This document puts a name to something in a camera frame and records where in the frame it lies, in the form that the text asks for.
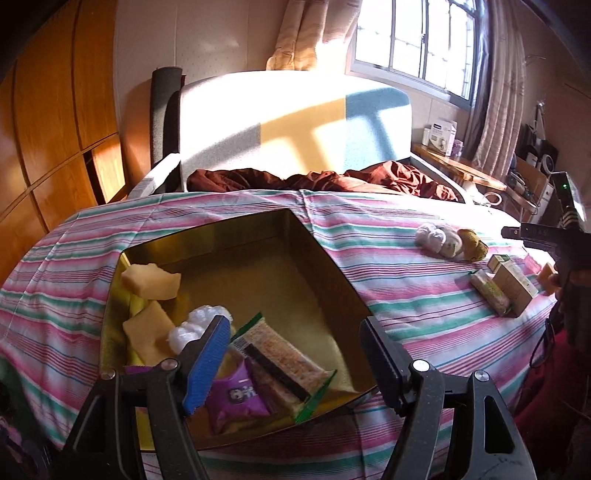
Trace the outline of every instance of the beige curtain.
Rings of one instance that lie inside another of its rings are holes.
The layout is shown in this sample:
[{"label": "beige curtain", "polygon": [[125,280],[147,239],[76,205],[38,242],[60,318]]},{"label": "beige curtain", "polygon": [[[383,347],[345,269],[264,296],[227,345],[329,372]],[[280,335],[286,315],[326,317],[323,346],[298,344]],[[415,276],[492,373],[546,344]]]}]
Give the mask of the beige curtain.
[{"label": "beige curtain", "polygon": [[492,73],[486,121],[473,165],[504,180],[523,113],[525,53],[512,0],[491,0]]},{"label": "beige curtain", "polygon": [[345,72],[362,0],[290,0],[267,70]]}]

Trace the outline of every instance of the blue gripper pad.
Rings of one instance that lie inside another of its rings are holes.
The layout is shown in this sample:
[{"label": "blue gripper pad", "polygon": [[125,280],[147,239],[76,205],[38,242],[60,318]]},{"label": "blue gripper pad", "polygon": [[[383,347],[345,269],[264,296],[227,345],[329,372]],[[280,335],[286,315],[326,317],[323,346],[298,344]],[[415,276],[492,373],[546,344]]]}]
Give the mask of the blue gripper pad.
[{"label": "blue gripper pad", "polygon": [[183,399],[183,408],[187,415],[192,415],[205,403],[230,343],[230,322],[223,318],[208,340],[201,338],[197,341],[206,344],[187,376],[187,393]]}]

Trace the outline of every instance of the purple snack package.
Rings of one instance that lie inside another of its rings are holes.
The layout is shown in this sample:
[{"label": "purple snack package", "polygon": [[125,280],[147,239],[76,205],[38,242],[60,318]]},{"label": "purple snack package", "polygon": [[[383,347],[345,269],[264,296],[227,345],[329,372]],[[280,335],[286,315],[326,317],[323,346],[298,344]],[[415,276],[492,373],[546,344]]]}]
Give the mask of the purple snack package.
[{"label": "purple snack package", "polygon": [[233,421],[261,419],[270,415],[257,394],[244,361],[227,378],[214,380],[205,407],[215,435]]},{"label": "purple snack package", "polygon": [[128,375],[143,374],[152,370],[152,367],[144,367],[143,365],[125,365],[124,370]]}]

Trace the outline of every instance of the window frame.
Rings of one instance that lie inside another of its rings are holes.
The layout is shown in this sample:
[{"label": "window frame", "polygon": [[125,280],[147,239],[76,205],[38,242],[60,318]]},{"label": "window frame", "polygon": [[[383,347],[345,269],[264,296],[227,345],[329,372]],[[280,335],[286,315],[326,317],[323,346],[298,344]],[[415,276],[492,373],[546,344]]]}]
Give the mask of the window frame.
[{"label": "window frame", "polygon": [[[351,48],[350,48],[350,56],[348,59],[348,73],[356,74],[357,76],[363,76],[365,78],[370,78],[372,80],[377,80],[380,82],[392,82],[397,83],[399,85],[404,85],[410,88],[414,88],[419,90],[420,92],[427,93],[428,95],[434,96],[440,100],[445,102],[451,103],[459,108],[464,110],[470,111],[471,106],[473,105],[474,101],[474,91],[475,91],[475,79],[477,78],[477,55],[478,55],[478,38],[480,36],[480,17],[478,14],[478,10],[476,8],[471,9],[466,5],[461,5],[455,0],[446,0],[448,3],[456,5],[457,7],[464,10],[468,15],[470,15],[474,19],[474,46],[472,48],[472,80],[470,81],[470,95],[468,99],[457,95],[453,92],[446,90],[445,88],[440,87],[439,85],[435,85],[434,83],[428,82],[427,80],[415,77],[405,72],[401,72],[399,70],[395,70],[392,68],[392,61],[393,61],[393,50],[394,50],[394,41],[395,41],[395,12],[396,12],[396,0],[392,1],[392,30],[390,33],[390,57],[389,57],[389,66],[382,67],[381,65],[375,65],[373,63],[368,63],[362,60],[357,60],[356,50],[357,50],[357,28],[355,28],[355,33],[353,34],[353,38],[351,39]],[[425,76],[427,70],[427,56],[428,56],[428,0],[423,0],[423,4],[426,6],[424,9],[424,26],[425,26],[425,33],[424,33],[424,40],[421,45],[421,64],[420,70],[421,75]]]}]

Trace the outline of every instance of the striped bedsheet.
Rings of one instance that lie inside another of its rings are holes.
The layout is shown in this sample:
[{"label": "striped bedsheet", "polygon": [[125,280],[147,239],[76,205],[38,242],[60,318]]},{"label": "striped bedsheet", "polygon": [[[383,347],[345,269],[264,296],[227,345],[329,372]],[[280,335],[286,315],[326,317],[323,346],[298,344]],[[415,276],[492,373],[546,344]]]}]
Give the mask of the striped bedsheet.
[{"label": "striped bedsheet", "polygon": [[[192,226],[286,207],[413,357],[460,375],[485,368],[506,400],[515,395],[554,297],[537,296],[517,319],[498,318],[467,279],[486,260],[444,261],[414,245],[421,223],[443,220],[474,229],[491,254],[523,264],[522,243],[501,238],[501,227],[516,225],[504,212],[394,195],[165,194],[78,213],[31,249],[0,291],[0,353],[20,373],[33,413],[56,446],[63,445],[97,376],[102,316],[120,252]],[[439,464],[451,419],[445,411]],[[202,452],[202,458],[212,478],[379,478],[401,425],[377,395],[339,417]],[[155,456],[144,460],[148,477],[160,478]]]}]

